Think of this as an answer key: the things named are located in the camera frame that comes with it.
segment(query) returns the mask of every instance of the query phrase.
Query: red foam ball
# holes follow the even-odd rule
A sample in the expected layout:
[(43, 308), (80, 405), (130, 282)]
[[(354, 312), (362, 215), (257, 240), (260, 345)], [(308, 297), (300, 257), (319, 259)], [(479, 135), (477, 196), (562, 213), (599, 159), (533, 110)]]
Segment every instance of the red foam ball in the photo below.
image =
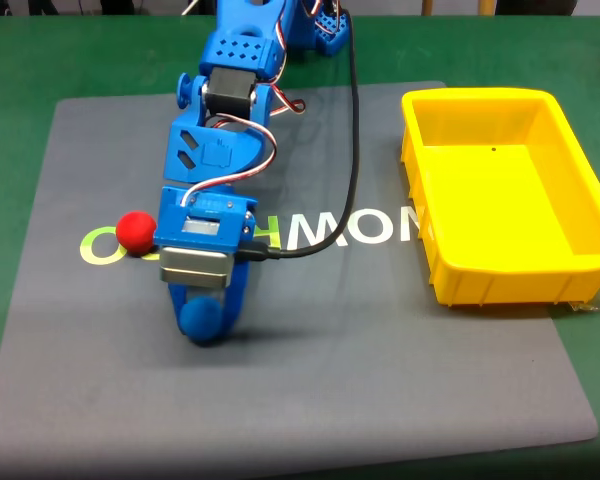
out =
[(129, 212), (116, 225), (116, 237), (120, 245), (131, 255), (146, 255), (153, 248), (156, 222), (147, 212)]

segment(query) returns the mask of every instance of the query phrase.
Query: green table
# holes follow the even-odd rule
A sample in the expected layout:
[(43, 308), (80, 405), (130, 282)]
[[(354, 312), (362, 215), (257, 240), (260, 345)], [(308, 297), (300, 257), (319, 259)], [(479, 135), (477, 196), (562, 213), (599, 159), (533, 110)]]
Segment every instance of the green table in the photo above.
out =
[[(600, 18), (370, 17), (355, 25), (361, 83), (441, 80), (553, 93), (600, 178)], [(0, 341), (56, 102), (173, 92), (180, 73), (195, 72), (213, 26), (201, 17), (0, 19)], [(335, 59), (306, 53), (291, 57), (282, 85), (346, 83), (346, 53)], [(600, 313), (555, 308), (552, 315), (600, 426)], [(516, 478), (556, 470), (591, 476), (592, 468), (600, 468), (600, 435), (580, 445), (312, 478), (420, 478), (478, 469), (507, 469)]]

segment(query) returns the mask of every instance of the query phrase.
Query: blue 3d printed part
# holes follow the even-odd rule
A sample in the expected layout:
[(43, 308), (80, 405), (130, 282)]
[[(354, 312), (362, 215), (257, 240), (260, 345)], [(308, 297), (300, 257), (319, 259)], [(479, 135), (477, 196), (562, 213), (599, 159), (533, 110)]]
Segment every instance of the blue 3d printed part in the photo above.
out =
[[(178, 80), (176, 101), (186, 110), (171, 126), (166, 180), (191, 185), (262, 162), (261, 132), (212, 128), (205, 119), (210, 110), (268, 125), (273, 99), (269, 82), (286, 55), (276, 32), (278, 22), (293, 48), (333, 55), (343, 46), (349, 36), (346, 16), (341, 16), (335, 35), (329, 35), (316, 21), (334, 31), (336, 19), (324, 11), (309, 18), (300, 1), (218, 1), (216, 30), (207, 40), (199, 75), (191, 79), (183, 73)], [(249, 264), (235, 254), (241, 242), (253, 238), (257, 200), (223, 186), (197, 191), (182, 206), (186, 191), (163, 187), (154, 243), (161, 249), (163, 278), (180, 331), (207, 345), (228, 335), (240, 315)]]

